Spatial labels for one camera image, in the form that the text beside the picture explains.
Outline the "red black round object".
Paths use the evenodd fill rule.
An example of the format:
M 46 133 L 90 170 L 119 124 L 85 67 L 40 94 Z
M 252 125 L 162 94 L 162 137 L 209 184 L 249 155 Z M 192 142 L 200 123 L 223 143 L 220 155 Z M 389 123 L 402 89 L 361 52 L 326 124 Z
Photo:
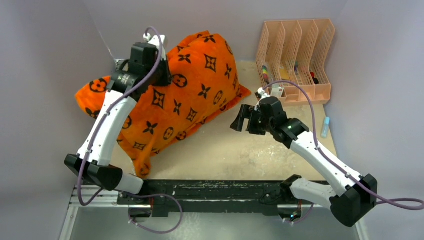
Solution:
M 320 82 L 319 82 L 319 80 L 316 78 L 315 73 L 311 71 L 311 72 L 310 72 L 310 75 L 311 75 L 311 77 L 312 77 L 313 83 L 314 83 L 315 85 L 318 85 Z

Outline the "pink desk file organizer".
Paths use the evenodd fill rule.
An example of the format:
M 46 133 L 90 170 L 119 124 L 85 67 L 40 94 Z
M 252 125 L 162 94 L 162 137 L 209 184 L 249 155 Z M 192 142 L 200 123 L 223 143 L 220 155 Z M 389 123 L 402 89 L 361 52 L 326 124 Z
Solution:
M 284 105 L 306 105 L 308 100 L 314 104 L 328 103 L 332 85 L 325 64 L 335 33 L 329 18 L 264 21 L 255 58 L 261 86 L 266 86 L 262 65 L 268 67 L 270 83 L 282 80 L 283 67 L 290 76 L 290 83 L 283 83 L 283 97 L 279 98 Z M 319 84 L 314 84 L 310 72 L 315 73 Z

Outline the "light blue glue stick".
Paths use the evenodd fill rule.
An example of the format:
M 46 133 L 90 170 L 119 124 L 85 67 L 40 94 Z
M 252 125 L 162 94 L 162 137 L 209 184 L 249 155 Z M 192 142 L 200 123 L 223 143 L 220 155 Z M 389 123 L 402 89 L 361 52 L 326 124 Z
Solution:
M 330 118 L 326 116 L 323 120 L 320 136 L 322 138 L 327 138 L 329 131 L 330 131 Z

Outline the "small white red box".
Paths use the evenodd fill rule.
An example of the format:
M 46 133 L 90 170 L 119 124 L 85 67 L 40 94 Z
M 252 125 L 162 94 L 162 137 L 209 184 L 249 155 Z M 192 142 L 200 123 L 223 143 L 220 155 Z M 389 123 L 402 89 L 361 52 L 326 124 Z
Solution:
M 285 90 L 283 83 L 275 83 L 270 87 L 270 95 L 276 98 L 282 98 Z

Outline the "orange patterned pillowcase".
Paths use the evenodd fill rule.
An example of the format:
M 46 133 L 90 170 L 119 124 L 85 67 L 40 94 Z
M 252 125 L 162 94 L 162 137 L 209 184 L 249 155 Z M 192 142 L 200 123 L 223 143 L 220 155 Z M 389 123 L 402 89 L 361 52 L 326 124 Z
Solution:
M 218 33 L 191 34 L 167 57 L 172 83 L 150 86 L 116 139 L 133 162 L 133 174 L 143 179 L 151 172 L 151 157 L 251 94 L 239 81 L 229 43 Z

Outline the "set of coloured markers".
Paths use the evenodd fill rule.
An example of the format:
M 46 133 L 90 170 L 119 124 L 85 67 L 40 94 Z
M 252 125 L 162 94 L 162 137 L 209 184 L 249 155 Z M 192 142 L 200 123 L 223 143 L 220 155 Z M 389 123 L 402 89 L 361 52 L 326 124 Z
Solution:
M 268 85 L 270 83 L 270 77 L 269 77 L 269 70 L 268 70 L 268 67 L 266 65 L 262 65 L 261 73 L 262 73 L 262 78 L 263 78 L 264 84 Z

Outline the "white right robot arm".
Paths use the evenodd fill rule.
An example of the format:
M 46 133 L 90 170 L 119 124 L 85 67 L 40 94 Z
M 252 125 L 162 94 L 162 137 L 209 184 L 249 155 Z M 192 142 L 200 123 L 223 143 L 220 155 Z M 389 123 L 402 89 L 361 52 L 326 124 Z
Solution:
M 289 118 L 276 97 L 262 98 L 255 106 L 242 104 L 230 128 L 241 132 L 245 120 L 249 134 L 271 134 L 276 142 L 306 160 L 327 182 L 324 185 L 293 176 L 280 191 L 284 202 L 292 204 L 299 199 L 322 206 L 346 227 L 353 227 L 376 206 L 376 178 L 343 163 L 301 120 Z

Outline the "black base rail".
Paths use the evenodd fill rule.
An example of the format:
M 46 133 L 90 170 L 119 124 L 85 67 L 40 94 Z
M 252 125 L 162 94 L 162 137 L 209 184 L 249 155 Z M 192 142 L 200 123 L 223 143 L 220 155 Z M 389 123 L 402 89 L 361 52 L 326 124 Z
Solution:
M 254 213 L 290 216 L 289 208 L 309 206 L 296 199 L 285 180 L 146 180 L 137 196 L 119 193 L 118 205 L 127 205 L 137 216 L 142 209 L 153 217 L 170 213 Z

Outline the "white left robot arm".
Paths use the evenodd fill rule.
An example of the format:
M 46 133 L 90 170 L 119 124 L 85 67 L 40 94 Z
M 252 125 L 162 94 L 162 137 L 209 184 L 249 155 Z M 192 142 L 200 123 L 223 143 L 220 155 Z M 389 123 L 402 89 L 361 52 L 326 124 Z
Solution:
M 144 181 L 110 164 L 113 147 L 128 116 L 149 86 L 171 83 L 167 55 L 160 40 L 137 42 L 130 58 L 110 76 L 99 115 L 84 144 L 76 154 L 68 154 L 64 164 L 79 180 L 107 191 L 128 192 L 138 205 L 146 203 L 149 191 Z

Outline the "yellow notepad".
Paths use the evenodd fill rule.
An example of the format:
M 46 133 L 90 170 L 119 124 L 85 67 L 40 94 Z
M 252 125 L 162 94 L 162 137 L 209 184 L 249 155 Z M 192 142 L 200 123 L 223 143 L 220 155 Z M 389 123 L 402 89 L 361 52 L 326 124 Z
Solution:
M 285 80 L 285 81 L 290 80 L 289 72 L 284 67 L 280 67 L 279 72 L 280 72 L 280 77 L 282 80 Z

